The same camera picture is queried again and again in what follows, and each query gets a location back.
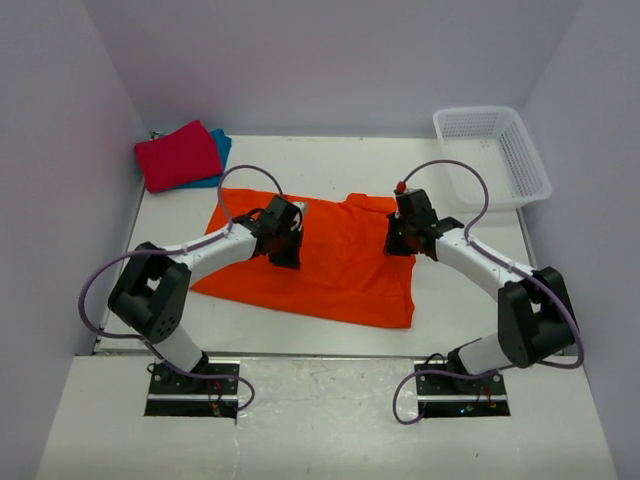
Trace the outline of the orange t shirt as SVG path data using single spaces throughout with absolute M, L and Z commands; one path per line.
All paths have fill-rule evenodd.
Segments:
M 384 329 L 408 329 L 415 259 L 384 252 L 390 197 L 351 193 L 341 202 L 306 198 L 297 269 L 268 259 L 230 265 L 193 291 L 299 315 Z

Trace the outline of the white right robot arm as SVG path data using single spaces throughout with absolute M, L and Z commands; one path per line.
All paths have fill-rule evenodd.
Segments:
M 401 182 L 394 194 L 397 210 L 387 216 L 385 252 L 425 255 L 463 274 L 497 304 L 496 332 L 447 355 L 446 380 L 454 391 L 467 393 L 487 372 L 525 369 L 578 344 L 569 295 L 557 270 L 536 270 L 473 241 L 463 223 L 437 215 L 422 189 Z

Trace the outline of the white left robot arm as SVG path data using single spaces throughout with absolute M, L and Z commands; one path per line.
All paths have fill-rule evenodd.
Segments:
M 305 202 L 276 195 L 265 208 L 237 216 L 181 246 L 141 244 L 124 266 L 107 306 L 173 370 L 177 386 L 198 392 L 208 379 L 206 355 L 181 326 L 190 288 L 230 265 L 261 256 L 274 266 L 299 268 L 307 210 Z

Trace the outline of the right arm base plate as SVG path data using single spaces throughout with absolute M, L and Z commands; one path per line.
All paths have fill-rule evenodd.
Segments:
M 509 417 L 506 385 L 500 375 L 461 380 L 420 374 L 415 378 L 418 412 L 423 419 Z

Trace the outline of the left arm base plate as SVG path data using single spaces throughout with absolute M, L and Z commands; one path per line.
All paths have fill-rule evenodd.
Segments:
M 238 414 L 239 362 L 214 362 L 202 365 L 204 375 L 223 375 L 215 381 L 183 377 L 166 365 L 150 363 L 144 415 L 146 417 L 229 418 Z

